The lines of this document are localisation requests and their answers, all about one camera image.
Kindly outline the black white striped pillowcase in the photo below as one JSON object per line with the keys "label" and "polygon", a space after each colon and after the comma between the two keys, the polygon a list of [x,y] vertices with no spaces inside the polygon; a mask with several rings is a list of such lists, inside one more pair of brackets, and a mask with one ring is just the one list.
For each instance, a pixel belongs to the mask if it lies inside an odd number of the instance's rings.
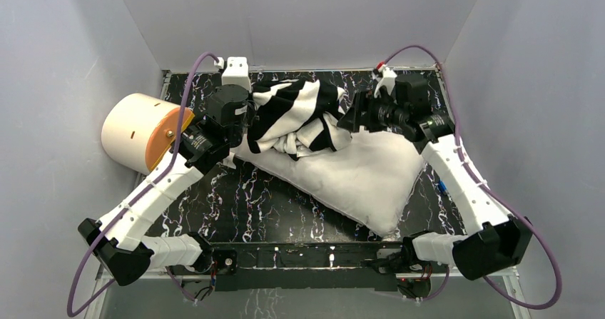
{"label": "black white striped pillowcase", "polygon": [[284,79],[252,85],[255,116],[260,117],[260,154],[269,150],[293,160],[340,151],[352,142],[349,131],[337,127],[344,115],[343,88],[326,81]]}

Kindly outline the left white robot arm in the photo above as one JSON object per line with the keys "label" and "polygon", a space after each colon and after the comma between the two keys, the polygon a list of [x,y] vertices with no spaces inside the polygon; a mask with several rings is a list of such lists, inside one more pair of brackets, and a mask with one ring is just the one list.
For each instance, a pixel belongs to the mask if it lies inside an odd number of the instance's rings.
{"label": "left white robot arm", "polygon": [[202,111],[142,93],[120,100],[101,131],[106,153],[145,178],[113,210],[78,226],[93,254],[117,284],[134,283],[153,269],[182,265],[205,273],[213,247],[197,233],[150,237],[147,232],[186,190],[239,146],[251,92],[218,86]]}

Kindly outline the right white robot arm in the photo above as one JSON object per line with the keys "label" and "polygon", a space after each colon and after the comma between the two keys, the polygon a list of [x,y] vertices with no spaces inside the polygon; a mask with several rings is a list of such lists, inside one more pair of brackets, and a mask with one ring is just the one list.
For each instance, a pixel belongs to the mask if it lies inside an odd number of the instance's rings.
{"label": "right white robot arm", "polygon": [[419,272],[430,262],[455,266],[476,280],[518,265],[532,232],[499,201],[483,190],[487,183],[467,172],[472,162],[455,141],[455,126],[443,111],[435,111],[425,95],[428,83],[420,76],[399,75],[392,87],[357,91],[338,127],[352,133],[398,128],[432,167],[462,217],[466,235],[421,231],[405,237],[402,264]]}

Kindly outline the white pillow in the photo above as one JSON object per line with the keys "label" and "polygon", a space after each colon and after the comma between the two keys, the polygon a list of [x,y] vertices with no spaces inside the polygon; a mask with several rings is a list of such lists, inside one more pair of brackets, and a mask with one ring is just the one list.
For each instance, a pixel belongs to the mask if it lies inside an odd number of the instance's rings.
{"label": "white pillow", "polygon": [[249,162],[363,224],[378,236],[393,234],[425,162],[403,136],[361,131],[343,149],[293,160],[274,149],[252,153],[246,142],[231,158]]}

